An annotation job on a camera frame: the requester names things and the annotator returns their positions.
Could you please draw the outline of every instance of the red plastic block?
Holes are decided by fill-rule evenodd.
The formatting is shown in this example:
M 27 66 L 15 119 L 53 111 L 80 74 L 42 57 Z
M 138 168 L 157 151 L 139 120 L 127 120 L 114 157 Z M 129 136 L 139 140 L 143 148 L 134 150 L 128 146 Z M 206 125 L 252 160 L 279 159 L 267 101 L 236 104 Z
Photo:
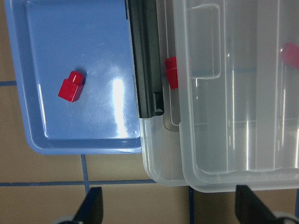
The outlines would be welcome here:
M 170 57 L 165 60 L 166 76 L 172 90 L 178 88 L 177 58 Z
M 77 101 L 84 87 L 83 80 L 84 76 L 80 72 L 72 71 L 62 83 L 58 96 L 70 102 Z
M 282 60 L 289 66 L 299 69 L 299 47 L 293 43 L 285 43 L 281 50 Z

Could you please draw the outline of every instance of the container lid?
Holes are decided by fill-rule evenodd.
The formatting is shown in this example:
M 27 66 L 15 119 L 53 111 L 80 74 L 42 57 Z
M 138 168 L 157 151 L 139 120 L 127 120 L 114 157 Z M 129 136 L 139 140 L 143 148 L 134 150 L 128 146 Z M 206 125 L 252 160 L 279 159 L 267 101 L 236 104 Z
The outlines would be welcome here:
M 299 2 L 175 0 L 186 181 L 299 186 Z
M 141 152 L 123 0 L 6 0 L 28 144 L 42 154 Z M 70 72 L 78 101 L 58 97 Z

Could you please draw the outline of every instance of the blue grout line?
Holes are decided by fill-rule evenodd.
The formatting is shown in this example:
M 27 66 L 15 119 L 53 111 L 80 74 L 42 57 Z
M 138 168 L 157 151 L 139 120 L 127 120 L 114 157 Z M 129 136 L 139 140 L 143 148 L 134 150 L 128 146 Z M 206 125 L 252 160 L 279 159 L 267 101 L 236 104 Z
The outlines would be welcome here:
M 194 224 L 194 190 L 189 187 L 189 219 L 190 224 Z
M 89 181 L 88 181 L 88 172 L 87 172 L 87 165 L 86 165 L 85 155 L 81 155 L 81 163 L 82 163 L 82 171 L 83 171 L 85 193 L 87 194 L 88 191 L 89 191 Z
M 12 86 L 17 85 L 16 81 L 1 81 L 0 86 Z
M 90 181 L 89 185 L 156 183 L 154 180 Z
M 295 216 L 299 218 L 299 189 L 297 189 L 296 203 L 295 203 Z
M 84 181 L 0 183 L 0 187 L 69 186 L 69 185 L 84 185 Z

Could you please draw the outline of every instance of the blue plastic tray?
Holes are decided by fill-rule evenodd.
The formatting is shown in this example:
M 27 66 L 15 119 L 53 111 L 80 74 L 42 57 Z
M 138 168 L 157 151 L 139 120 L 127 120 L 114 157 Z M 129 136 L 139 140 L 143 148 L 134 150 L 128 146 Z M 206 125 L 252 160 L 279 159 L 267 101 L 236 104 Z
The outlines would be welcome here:
M 42 154 L 141 152 L 124 0 L 7 0 L 25 134 Z M 72 70 L 80 99 L 58 92 Z

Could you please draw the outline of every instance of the beige tile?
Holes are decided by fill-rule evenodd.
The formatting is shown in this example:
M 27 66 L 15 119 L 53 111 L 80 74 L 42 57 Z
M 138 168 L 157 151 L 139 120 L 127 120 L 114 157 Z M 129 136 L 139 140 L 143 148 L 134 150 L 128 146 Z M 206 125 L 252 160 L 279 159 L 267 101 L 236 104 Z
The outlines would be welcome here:
M 86 155 L 90 181 L 145 180 L 142 154 Z
M 188 187 L 103 185 L 103 224 L 189 223 Z
M 79 155 L 41 155 L 26 143 L 16 86 L 0 87 L 0 182 L 82 181 Z
M 84 186 L 0 187 L 1 224 L 50 224 L 76 214 Z
M 9 45 L 4 0 L 0 1 L 0 81 L 15 80 L 13 60 Z
M 271 211 L 294 214 L 295 189 L 255 193 Z M 207 194 L 194 191 L 194 221 L 196 224 L 239 224 L 235 217 L 235 193 Z

